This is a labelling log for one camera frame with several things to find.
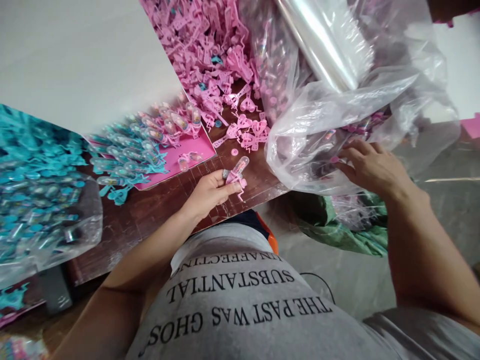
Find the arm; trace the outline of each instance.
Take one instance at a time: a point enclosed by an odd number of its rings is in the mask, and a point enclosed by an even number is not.
[[[355,141],[337,167],[377,193],[388,212],[388,260],[399,306],[444,314],[480,335],[480,286],[401,162],[377,143]]]
[[[170,261],[210,210],[239,193],[227,186],[223,170],[200,179],[179,212],[131,250],[90,299],[80,318],[53,355],[56,359],[117,359],[125,356],[140,325],[149,289],[170,277]]]

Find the white surface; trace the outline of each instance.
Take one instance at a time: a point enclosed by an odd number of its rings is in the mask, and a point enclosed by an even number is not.
[[[0,104],[79,134],[182,90],[138,0],[2,0],[0,48]]]
[[[447,92],[460,119],[472,119],[480,112],[480,13],[457,16],[453,28],[433,26],[440,51],[446,56]]]

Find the wrist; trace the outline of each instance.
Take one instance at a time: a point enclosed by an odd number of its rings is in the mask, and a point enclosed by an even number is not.
[[[198,214],[198,212],[191,206],[186,206],[186,203],[180,208],[177,214],[185,222],[189,224],[195,224],[195,226],[197,226],[197,224],[202,220],[202,217]]]
[[[398,210],[412,209],[412,208],[424,208],[430,207],[430,196],[427,192],[420,189],[413,182],[408,187],[393,187],[383,197],[385,205],[392,209],[395,207]]]

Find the green cloth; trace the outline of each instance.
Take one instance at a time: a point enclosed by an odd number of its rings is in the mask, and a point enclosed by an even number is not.
[[[372,207],[376,213],[376,216],[369,219],[371,226],[363,231],[352,231],[336,220],[331,196],[292,191],[289,199],[298,227],[308,237],[360,254],[375,257],[388,254],[387,209],[377,195],[371,192],[360,195],[360,201],[366,207]]]

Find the gray floor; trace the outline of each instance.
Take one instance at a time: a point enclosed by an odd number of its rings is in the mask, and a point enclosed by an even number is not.
[[[417,180],[430,194],[435,213],[467,262],[479,262],[479,148],[457,142]],[[312,240],[290,222],[286,200],[280,197],[255,208],[277,238],[282,257],[299,272],[321,276],[330,286],[336,304],[357,319],[395,306],[386,258],[342,251]],[[305,275],[305,279],[314,290],[330,297],[321,280],[311,275]]]

